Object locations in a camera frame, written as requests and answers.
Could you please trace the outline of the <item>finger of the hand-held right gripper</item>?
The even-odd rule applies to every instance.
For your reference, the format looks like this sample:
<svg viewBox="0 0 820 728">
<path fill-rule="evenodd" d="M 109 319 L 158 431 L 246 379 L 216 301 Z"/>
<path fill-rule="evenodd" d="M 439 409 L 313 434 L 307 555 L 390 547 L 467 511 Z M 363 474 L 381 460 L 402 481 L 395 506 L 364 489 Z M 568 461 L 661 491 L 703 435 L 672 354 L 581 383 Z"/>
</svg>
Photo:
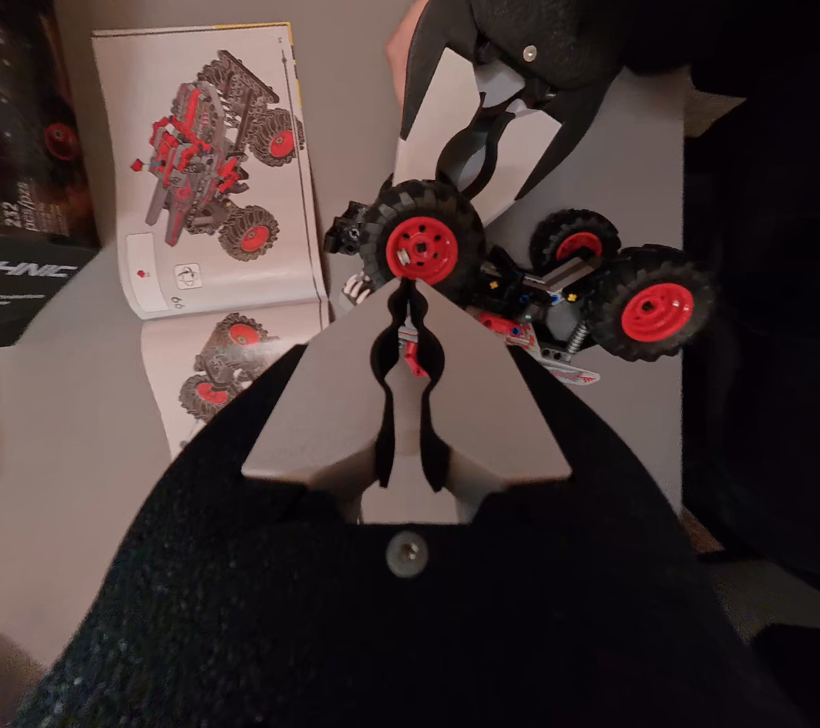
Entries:
<svg viewBox="0 0 820 728">
<path fill-rule="evenodd" d="M 446 47 L 408 136 L 398 140 L 393 184 L 436 179 L 442 152 L 473 122 L 481 101 L 472 63 Z"/>
<path fill-rule="evenodd" d="M 514 204 L 561 126 L 525 101 L 519 75 L 476 78 L 482 103 L 462 147 L 460 191 L 487 226 Z"/>
</svg>

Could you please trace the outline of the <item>black toy set box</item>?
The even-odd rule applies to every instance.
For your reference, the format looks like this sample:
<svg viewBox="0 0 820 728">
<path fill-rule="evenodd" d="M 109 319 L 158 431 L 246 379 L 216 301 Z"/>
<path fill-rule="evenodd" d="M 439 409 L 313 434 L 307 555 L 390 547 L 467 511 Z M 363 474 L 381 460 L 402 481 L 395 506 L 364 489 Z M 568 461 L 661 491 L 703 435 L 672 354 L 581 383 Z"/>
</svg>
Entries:
<svg viewBox="0 0 820 728">
<path fill-rule="evenodd" d="M 100 243 L 53 0 L 1 0 L 1 346 Z"/>
</svg>

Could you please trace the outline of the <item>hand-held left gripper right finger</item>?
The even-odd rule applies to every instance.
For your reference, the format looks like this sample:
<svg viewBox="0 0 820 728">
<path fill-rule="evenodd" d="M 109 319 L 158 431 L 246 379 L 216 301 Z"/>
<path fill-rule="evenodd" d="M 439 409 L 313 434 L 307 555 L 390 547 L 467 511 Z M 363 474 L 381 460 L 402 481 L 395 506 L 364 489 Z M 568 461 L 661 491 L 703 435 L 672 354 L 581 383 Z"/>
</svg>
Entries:
<svg viewBox="0 0 820 728">
<path fill-rule="evenodd" d="M 571 466 L 523 378 L 513 349 L 424 282 L 415 284 L 422 396 L 420 454 L 460 522 L 491 494 L 564 481 Z"/>
</svg>

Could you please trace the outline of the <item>person's black clothing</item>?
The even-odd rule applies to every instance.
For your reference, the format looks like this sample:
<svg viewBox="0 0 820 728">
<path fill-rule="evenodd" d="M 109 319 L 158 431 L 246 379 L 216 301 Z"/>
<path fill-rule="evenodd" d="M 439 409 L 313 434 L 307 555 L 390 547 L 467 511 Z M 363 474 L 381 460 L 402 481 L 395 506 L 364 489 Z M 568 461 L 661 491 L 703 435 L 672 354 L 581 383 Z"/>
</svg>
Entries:
<svg viewBox="0 0 820 728">
<path fill-rule="evenodd" d="M 715 275 L 684 354 L 682 499 L 818 587 L 818 0 L 651 0 L 647 70 L 741 102 L 684 147 L 684 245 Z"/>
</svg>

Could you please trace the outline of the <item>person's right hand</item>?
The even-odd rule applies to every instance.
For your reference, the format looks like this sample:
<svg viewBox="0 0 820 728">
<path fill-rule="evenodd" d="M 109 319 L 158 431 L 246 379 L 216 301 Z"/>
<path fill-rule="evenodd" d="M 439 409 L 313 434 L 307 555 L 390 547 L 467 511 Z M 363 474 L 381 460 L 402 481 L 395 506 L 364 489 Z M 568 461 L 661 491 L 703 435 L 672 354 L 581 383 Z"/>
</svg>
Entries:
<svg viewBox="0 0 820 728">
<path fill-rule="evenodd" d="M 404 109 L 409 49 L 418 21 L 430 0 L 414 0 L 384 46 L 384 55 L 390 69 L 398 107 Z"/>
</svg>

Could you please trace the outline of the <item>black red toy monster truck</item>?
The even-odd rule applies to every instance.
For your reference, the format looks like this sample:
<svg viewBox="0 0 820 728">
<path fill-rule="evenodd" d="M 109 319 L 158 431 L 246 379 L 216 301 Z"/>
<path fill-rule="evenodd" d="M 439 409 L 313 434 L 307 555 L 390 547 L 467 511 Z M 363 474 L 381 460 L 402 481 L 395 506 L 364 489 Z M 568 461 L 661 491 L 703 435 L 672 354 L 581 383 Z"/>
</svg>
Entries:
<svg viewBox="0 0 820 728">
<path fill-rule="evenodd" d="M 540 221 L 530 265 L 520 266 L 486 243 L 480 217 L 448 180 L 389 178 L 374 203 L 349 202 L 323 249 L 363 261 L 343 286 L 350 306 L 394 278 L 423 281 L 575 385 L 600 378 L 572 362 L 587 348 L 630 363 L 675 356 L 702 332 L 716 300 L 712 277 L 683 251 L 623 247 L 616 226 L 588 209 Z"/>
</svg>

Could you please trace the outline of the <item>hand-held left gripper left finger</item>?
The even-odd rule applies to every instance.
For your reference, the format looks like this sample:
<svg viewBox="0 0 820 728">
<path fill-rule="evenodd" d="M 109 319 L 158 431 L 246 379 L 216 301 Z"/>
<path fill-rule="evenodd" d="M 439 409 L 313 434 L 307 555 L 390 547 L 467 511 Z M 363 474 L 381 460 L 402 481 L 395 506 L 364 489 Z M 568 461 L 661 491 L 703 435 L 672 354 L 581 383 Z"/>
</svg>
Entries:
<svg viewBox="0 0 820 728">
<path fill-rule="evenodd" d="M 399 362 L 410 287 L 393 280 L 311 339 L 242 466 L 244 477 L 311 490 L 389 483 Z"/>
</svg>

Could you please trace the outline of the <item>white instruction booklet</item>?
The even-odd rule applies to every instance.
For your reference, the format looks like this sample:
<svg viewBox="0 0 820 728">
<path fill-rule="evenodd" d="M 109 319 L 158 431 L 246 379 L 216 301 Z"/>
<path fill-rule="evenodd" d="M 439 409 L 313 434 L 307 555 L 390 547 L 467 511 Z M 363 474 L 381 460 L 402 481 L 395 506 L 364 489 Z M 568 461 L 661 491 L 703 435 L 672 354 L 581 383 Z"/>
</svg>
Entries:
<svg viewBox="0 0 820 728">
<path fill-rule="evenodd" d="M 288 22 L 98 30 L 120 285 L 170 458 L 331 321 Z"/>
</svg>

